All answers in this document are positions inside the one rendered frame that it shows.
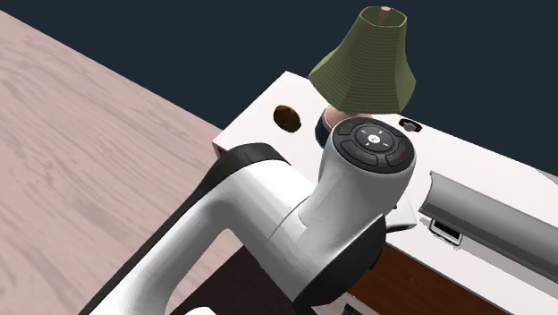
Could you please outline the long grey trough-shaped thing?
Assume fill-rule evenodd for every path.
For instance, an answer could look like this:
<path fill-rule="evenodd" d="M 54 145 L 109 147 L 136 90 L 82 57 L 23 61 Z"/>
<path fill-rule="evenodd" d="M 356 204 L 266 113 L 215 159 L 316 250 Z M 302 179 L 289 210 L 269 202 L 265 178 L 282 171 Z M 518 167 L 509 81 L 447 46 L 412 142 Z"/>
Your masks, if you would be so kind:
<path fill-rule="evenodd" d="M 558 227 L 434 171 L 419 212 L 558 284 Z"/>

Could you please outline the table lamp with green shade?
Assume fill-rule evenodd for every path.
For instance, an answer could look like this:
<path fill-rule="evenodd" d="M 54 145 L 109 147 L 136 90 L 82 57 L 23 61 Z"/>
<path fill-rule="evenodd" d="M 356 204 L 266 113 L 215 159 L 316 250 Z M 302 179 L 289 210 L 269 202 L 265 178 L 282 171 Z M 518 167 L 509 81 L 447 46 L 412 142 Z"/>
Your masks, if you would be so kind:
<path fill-rule="evenodd" d="M 416 86 L 405 51 L 407 25 L 396 9 L 366 7 L 341 44 L 311 70 L 309 81 L 328 103 L 315 127 L 319 146 L 343 119 L 399 114 L 407 106 Z"/>

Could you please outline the brown egg-shaped thing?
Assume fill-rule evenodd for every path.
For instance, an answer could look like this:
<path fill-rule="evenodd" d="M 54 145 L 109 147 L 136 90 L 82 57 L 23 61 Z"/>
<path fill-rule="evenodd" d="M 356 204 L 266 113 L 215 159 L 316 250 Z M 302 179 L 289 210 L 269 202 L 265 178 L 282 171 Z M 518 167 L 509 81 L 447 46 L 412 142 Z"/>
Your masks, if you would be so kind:
<path fill-rule="evenodd" d="M 273 113 L 275 124 L 287 132 L 296 132 L 301 127 L 300 116 L 289 106 L 279 105 Z"/>

